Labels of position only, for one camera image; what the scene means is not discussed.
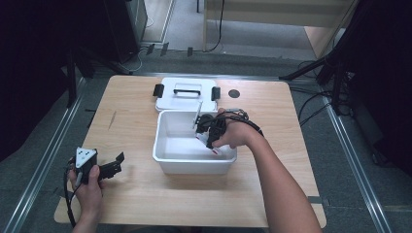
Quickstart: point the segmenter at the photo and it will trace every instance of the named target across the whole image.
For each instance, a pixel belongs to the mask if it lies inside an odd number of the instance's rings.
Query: wooden desk
[[[317,57],[352,17],[358,0],[225,0],[223,20],[305,26]],[[203,50],[207,20],[220,20],[222,0],[206,0],[203,18]]]
[[[259,125],[266,139],[308,196],[319,196],[312,168],[286,83],[216,80],[220,107],[241,108]],[[152,97],[161,78],[110,79],[84,148],[99,151],[98,163],[122,151],[122,172],[106,180],[105,213],[115,224],[267,227],[256,164],[251,152],[238,149],[226,175],[165,175],[152,158],[158,113]],[[230,98],[231,89],[240,97]],[[321,204],[312,205],[322,227]],[[79,215],[78,204],[74,207]],[[62,198],[54,219],[69,222]]]

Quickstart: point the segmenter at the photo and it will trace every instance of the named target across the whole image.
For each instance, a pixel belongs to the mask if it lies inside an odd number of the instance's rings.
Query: black device
[[[212,149],[212,143],[219,140],[220,137],[226,132],[226,120],[232,119],[236,121],[240,121],[252,126],[261,136],[263,136],[263,132],[261,129],[249,120],[248,114],[241,110],[241,109],[227,109],[223,113],[218,114],[216,117],[212,115],[205,114],[202,116],[198,116],[195,120],[195,124],[197,124],[196,133],[203,134],[205,132],[209,133],[209,137],[207,139],[206,147],[208,149]]]
[[[116,160],[113,162],[110,162],[108,164],[99,166],[100,169],[100,175],[98,180],[101,181],[103,179],[110,179],[112,178],[116,173],[121,172],[121,163],[124,161],[124,154],[123,152],[119,154],[116,157]],[[67,214],[69,216],[70,222],[73,227],[76,226],[76,221],[73,216],[73,212],[71,209],[71,204],[73,197],[77,191],[77,189],[83,184],[88,184],[88,175],[90,173],[91,168],[97,164],[97,150],[89,150],[89,149],[83,149],[83,148],[77,148],[76,150],[76,156],[72,157],[68,164],[66,171],[64,173],[64,181],[63,181],[63,187],[64,187],[64,196],[66,199],[66,204],[67,204]],[[69,191],[67,190],[67,175],[68,172],[72,169],[75,169],[77,177],[77,181],[75,184],[75,190],[73,193],[69,194]]]

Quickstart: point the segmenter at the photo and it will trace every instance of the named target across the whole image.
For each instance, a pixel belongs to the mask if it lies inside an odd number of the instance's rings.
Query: person
[[[270,232],[322,232],[315,212],[305,193],[277,157],[273,148],[250,125],[228,119],[226,131],[213,147],[230,145],[231,148],[248,147],[257,165],[263,194],[263,203]],[[82,213],[73,232],[94,232],[102,216],[102,193],[98,184],[98,166],[90,171],[88,185],[77,191]],[[76,174],[70,172],[71,183]]]

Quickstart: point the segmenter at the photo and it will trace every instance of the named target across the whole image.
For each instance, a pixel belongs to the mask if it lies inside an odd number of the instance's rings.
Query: white lid
[[[202,111],[215,111],[216,101],[212,101],[213,80],[164,78],[163,95],[157,98],[155,108],[162,110],[197,111],[199,102],[203,102]]]

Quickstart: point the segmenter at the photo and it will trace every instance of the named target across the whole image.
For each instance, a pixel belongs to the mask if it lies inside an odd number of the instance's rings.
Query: gray floor
[[[192,13],[196,14],[195,1],[177,0],[175,11],[177,7],[188,9],[188,16],[191,16]],[[181,23],[176,22],[179,18],[175,17],[176,15],[172,15],[165,37],[165,41],[170,43],[169,49],[173,49],[175,45],[175,50],[183,50],[188,45],[196,48],[198,39],[176,29],[179,25],[182,26]],[[289,31],[291,34],[285,31],[284,34],[280,35],[282,38],[278,39],[278,41],[286,42],[289,36],[296,37],[296,44],[292,43],[291,46],[285,48],[281,48],[279,44],[280,49],[275,48],[276,52],[271,52],[271,55],[261,55],[261,52],[245,54],[243,50],[236,49],[229,52],[229,49],[235,48],[235,46],[230,47],[230,40],[225,39],[223,40],[223,50],[227,48],[226,54],[221,54],[222,50],[213,54],[198,52],[192,57],[187,57],[184,52],[178,51],[169,51],[164,56],[160,56],[159,50],[155,50],[151,55],[141,53],[142,66],[133,74],[159,76],[165,76],[165,74],[204,74],[206,78],[224,75],[233,79],[247,77],[255,80],[276,81],[276,77],[296,70],[301,61],[314,59],[314,56],[311,57],[307,53],[310,49],[307,47],[307,39],[295,36],[302,35],[300,30],[302,28],[299,29],[300,32],[297,29],[291,29],[292,31],[296,30],[296,32]],[[178,40],[176,38],[179,36],[176,36],[176,33],[185,35],[185,37]],[[244,34],[243,42],[233,44],[247,43],[248,35],[248,33]],[[254,36],[249,45],[253,45],[255,41]],[[130,69],[137,68],[140,67],[140,61],[136,56],[125,65]],[[59,224],[53,220],[53,213],[59,199],[54,194],[54,190],[62,186],[63,166],[67,159],[73,155],[76,147],[83,143],[86,136],[87,125],[90,123],[93,113],[86,112],[85,109],[97,109],[106,84],[114,75],[113,72],[98,64],[95,64],[95,69],[97,71],[95,77],[87,81],[85,96],[56,152],[51,168],[47,172],[46,179],[34,199],[33,206],[28,212],[20,232],[68,232],[71,229],[69,224]],[[319,89],[310,78],[298,79],[290,85],[315,91]],[[301,92],[292,92],[297,111],[310,96]],[[0,187],[0,219],[2,219],[0,220],[0,229],[6,227],[22,192],[39,166],[49,141],[66,111],[66,102],[67,93],[63,94],[53,105],[23,147],[0,163],[2,174],[0,176],[2,184]],[[302,118],[309,117],[324,104],[321,97],[315,98],[305,108]],[[393,232],[410,232],[412,229],[412,179],[396,167],[376,166],[356,122],[349,116],[342,116],[341,119],[345,123],[361,165],[385,210]],[[327,112],[321,112],[303,125],[302,133],[317,185],[321,197],[324,199],[327,220],[324,232],[377,232]],[[98,232],[121,232],[121,229],[122,226],[102,224],[99,226]]]

